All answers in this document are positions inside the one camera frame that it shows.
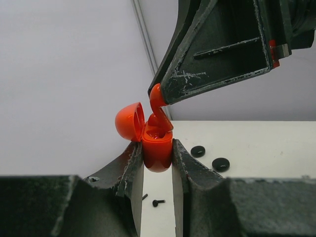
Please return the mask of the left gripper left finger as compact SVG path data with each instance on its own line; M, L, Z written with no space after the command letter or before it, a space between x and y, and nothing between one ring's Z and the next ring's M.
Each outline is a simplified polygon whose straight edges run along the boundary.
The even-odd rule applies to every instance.
M3 237L138 237L144 164L142 144L132 142L96 173L3 176Z

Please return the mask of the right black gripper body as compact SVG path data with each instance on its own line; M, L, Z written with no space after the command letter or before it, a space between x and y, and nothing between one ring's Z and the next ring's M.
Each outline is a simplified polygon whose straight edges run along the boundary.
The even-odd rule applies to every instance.
M312 46L316 30L314 0L258 0L256 3L269 69L278 67L279 60L290 56L293 50Z

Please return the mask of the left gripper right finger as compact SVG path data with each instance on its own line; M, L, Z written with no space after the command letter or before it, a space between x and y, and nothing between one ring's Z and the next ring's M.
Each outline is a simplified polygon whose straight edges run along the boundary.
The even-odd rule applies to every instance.
M224 178L172 145L175 233L178 237L313 237L316 181Z

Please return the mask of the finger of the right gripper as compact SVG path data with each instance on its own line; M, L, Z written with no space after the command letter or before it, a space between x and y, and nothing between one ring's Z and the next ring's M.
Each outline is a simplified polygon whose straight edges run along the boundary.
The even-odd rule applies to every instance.
M180 0L176 28L148 89L151 99L187 99L205 93L205 1Z
M178 18L192 18L161 81L165 102L265 74L280 65L273 35L277 0L181 0Z

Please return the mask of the red charging case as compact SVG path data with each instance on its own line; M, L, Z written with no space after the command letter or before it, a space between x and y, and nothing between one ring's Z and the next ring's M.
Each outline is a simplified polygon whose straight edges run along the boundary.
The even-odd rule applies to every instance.
M164 172L171 166L173 133L161 128L156 115L145 120L140 102L121 109L115 118L118 134L129 141L141 142L143 161L152 172Z

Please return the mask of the red earbud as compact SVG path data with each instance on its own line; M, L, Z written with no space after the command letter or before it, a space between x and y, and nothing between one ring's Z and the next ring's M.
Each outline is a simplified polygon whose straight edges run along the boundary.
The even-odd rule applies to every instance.
M163 111L163 107L166 106L166 103L163 99L160 84L156 84L150 93L150 105L154 115L158 120L159 126L165 131L170 132L173 130L173 125L165 112Z

